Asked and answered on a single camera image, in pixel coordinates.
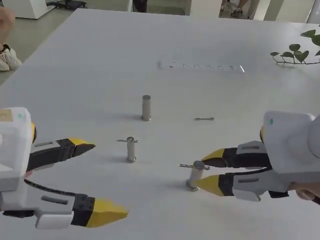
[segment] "person's foot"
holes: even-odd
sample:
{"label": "person's foot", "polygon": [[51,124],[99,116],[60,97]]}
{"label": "person's foot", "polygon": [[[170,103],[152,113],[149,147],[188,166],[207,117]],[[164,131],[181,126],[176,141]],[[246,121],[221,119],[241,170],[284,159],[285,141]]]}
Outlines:
{"label": "person's foot", "polygon": [[0,56],[0,72],[10,71],[9,65]]}
{"label": "person's foot", "polygon": [[17,58],[16,51],[7,44],[4,44],[3,47],[4,50],[0,53],[0,60],[5,62],[11,70],[17,70],[22,65],[22,62]]}
{"label": "person's foot", "polygon": [[243,13],[242,9],[241,8],[237,8],[231,13],[231,17],[238,19],[238,18],[240,18],[240,15],[242,13]]}

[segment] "electrical outlet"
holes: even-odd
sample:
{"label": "electrical outlet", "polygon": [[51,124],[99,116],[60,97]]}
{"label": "electrical outlet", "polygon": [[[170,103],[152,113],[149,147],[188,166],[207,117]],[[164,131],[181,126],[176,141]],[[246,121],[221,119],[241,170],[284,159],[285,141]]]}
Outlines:
{"label": "electrical outlet", "polygon": [[165,61],[160,62],[161,69],[175,69],[175,70],[204,70],[211,72],[238,72],[244,73],[245,70],[241,65],[223,65],[223,64],[199,64],[186,63],[182,61]]}

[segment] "plant leaf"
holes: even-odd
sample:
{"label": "plant leaf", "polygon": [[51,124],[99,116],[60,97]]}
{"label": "plant leaf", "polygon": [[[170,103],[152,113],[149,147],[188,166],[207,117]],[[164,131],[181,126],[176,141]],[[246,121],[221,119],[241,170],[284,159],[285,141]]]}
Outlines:
{"label": "plant leaf", "polygon": [[298,51],[300,48],[301,48],[300,44],[291,44],[291,45],[289,46],[289,49],[290,49],[292,52]]}
{"label": "plant leaf", "polygon": [[281,55],[281,57],[294,58],[294,55],[293,55],[291,52],[289,52],[289,51],[285,51],[285,52]]}
{"label": "plant leaf", "polygon": [[312,38],[316,34],[316,30],[309,30],[300,34],[301,37]]}
{"label": "plant leaf", "polygon": [[311,40],[312,40],[313,44],[320,46],[320,35],[314,35],[311,38]]}
{"label": "plant leaf", "polygon": [[309,51],[305,51],[305,52],[300,52],[300,51],[295,51],[294,52],[294,56],[295,58],[302,63],[309,55]]}
{"label": "plant leaf", "polygon": [[270,55],[274,57],[274,56],[279,55],[279,53],[278,53],[278,52],[276,52],[276,51],[273,51],[272,53],[270,53]]}

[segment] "white table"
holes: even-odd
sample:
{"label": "white table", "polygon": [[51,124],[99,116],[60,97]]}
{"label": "white table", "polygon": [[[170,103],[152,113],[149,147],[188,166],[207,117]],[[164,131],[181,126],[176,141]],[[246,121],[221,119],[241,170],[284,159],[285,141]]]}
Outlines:
{"label": "white table", "polygon": [[[79,9],[0,88],[1,107],[29,109],[40,139],[80,137],[87,154],[35,172],[39,184],[125,205],[105,227],[35,230],[35,218],[0,217],[4,240],[300,240],[319,237],[320,207],[291,197],[260,203],[185,190],[191,164],[259,139],[264,112],[320,113],[320,66],[278,66],[299,30],[317,25]],[[242,65],[246,73],[164,70],[161,59]],[[151,95],[152,120],[141,101]],[[215,121],[194,121],[196,117]],[[125,163],[134,136],[136,163]],[[224,173],[212,169],[207,175]]]}

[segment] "metal pin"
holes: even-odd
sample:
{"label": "metal pin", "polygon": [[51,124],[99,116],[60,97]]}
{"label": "metal pin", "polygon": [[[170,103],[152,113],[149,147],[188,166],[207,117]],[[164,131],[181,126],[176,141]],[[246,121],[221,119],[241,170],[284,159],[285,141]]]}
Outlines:
{"label": "metal pin", "polygon": [[186,188],[191,192],[199,190],[195,182],[201,179],[204,170],[210,169],[210,167],[206,166],[202,161],[195,161],[193,165],[178,164],[178,167],[192,169],[189,179],[185,182]]}
{"label": "metal pin", "polygon": [[129,163],[134,163],[137,158],[135,156],[135,144],[139,143],[138,140],[135,140],[135,138],[133,136],[129,136],[126,140],[117,140],[117,142],[123,142],[126,143],[126,147],[127,147],[127,157],[126,157],[126,161]]}
{"label": "metal pin", "polygon": [[213,120],[215,120],[215,118],[214,118],[214,117],[196,117],[194,120],[195,120],[195,121],[200,121],[200,120],[213,121]]}
{"label": "metal pin", "polygon": [[142,120],[144,122],[151,120],[151,97],[149,95],[142,97]]}

